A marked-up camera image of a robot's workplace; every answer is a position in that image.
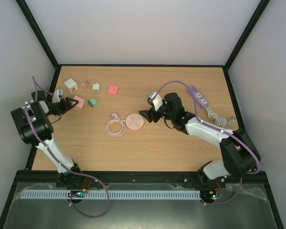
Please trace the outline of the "white tiger cube plug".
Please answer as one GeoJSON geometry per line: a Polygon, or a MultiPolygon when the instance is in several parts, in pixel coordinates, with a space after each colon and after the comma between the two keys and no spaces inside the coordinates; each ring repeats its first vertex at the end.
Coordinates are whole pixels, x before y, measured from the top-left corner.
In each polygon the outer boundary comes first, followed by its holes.
{"type": "Polygon", "coordinates": [[[77,83],[72,79],[68,79],[64,82],[64,85],[69,89],[71,93],[77,91],[79,89],[77,83]]]}

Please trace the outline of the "round pink socket base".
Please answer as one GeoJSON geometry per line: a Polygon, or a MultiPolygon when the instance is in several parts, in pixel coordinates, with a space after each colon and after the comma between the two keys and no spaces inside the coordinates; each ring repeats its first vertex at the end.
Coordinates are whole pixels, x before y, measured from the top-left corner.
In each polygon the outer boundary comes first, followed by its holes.
{"type": "Polygon", "coordinates": [[[125,119],[125,125],[131,131],[140,131],[144,125],[144,118],[137,113],[130,114],[125,119]]]}

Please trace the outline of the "purple power strip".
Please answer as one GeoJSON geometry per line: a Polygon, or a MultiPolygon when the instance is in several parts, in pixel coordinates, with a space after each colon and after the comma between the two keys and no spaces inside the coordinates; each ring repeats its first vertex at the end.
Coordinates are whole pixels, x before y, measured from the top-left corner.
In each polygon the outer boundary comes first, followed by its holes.
{"type": "Polygon", "coordinates": [[[209,102],[207,101],[207,99],[200,93],[200,91],[195,86],[189,86],[187,92],[190,96],[194,98],[196,105],[198,105],[201,109],[205,109],[209,106],[209,102]]]}

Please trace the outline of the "red pink plug adapter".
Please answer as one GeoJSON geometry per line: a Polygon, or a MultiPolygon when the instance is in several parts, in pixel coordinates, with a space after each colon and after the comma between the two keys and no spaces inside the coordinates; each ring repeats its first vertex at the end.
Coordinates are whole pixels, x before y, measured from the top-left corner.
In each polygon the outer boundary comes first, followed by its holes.
{"type": "Polygon", "coordinates": [[[117,86],[117,85],[110,85],[110,86],[108,87],[107,93],[108,93],[109,95],[117,95],[118,90],[119,90],[119,86],[117,86]]]}

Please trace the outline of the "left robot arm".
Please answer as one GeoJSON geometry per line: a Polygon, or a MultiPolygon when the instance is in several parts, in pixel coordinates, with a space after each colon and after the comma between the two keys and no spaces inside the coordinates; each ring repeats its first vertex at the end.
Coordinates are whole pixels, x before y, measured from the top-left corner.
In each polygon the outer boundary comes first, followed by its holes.
{"type": "Polygon", "coordinates": [[[79,101],[69,97],[59,98],[56,102],[48,101],[46,92],[41,90],[31,95],[31,102],[10,112],[20,138],[24,143],[41,150],[51,160],[57,168],[60,182],[79,187],[83,183],[83,178],[79,176],[82,171],[54,140],[54,129],[48,118],[50,115],[61,117],[79,101]]]}

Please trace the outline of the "green plug adapter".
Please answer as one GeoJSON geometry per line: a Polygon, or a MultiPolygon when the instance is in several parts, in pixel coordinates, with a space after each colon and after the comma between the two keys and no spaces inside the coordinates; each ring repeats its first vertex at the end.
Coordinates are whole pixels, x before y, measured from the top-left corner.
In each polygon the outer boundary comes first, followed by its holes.
{"type": "Polygon", "coordinates": [[[88,102],[90,107],[94,107],[98,104],[98,101],[94,97],[89,99],[87,102],[88,102]]]}

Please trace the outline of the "pale pink socket cube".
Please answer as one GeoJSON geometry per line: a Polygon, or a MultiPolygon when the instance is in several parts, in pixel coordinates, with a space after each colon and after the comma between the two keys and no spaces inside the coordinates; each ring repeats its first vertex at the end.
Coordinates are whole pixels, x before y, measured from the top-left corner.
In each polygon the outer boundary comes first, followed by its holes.
{"type": "Polygon", "coordinates": [[[81,110],[83,108],[85,100],[79,96],[76,96],[76,95],[73,96],[72,99],[77,101],[77,102],[75,102],[75,101],[71,102],[71,104],[73,105],[73,109],[77,110],[77,111],[81,110]]]}

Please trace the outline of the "white charger plug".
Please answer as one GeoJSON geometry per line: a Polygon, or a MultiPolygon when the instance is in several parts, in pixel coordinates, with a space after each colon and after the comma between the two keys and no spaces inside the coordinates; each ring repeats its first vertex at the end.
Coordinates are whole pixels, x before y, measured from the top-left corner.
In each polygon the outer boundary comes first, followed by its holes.
{"type": "Polygon", "coordinates": [[[99,83],[94,83],[92,85],[92,91],[95,92],[95,93],[99,92],[100,91],[100,84],[99,83]]]}

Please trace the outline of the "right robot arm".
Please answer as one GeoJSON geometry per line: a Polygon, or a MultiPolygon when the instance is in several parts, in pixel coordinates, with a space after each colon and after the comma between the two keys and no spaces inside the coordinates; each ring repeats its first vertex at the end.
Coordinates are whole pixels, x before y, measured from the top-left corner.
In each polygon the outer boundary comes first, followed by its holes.
{"type": "Polygon", "coordinates": [[[157,123],[161,118],[169,120],[177,131],[201,138],[220,149],[222,160],[207,162],[197,171],[202,186],[208,187],[220,177],[240,179],[260,171],[260,154],[244,129],[224,129],[205,122],[184,109],[177,93],[168,93],[162,98],[152,92],[147,101],[151,108],[139,113],[149,123],[157,123]]]}

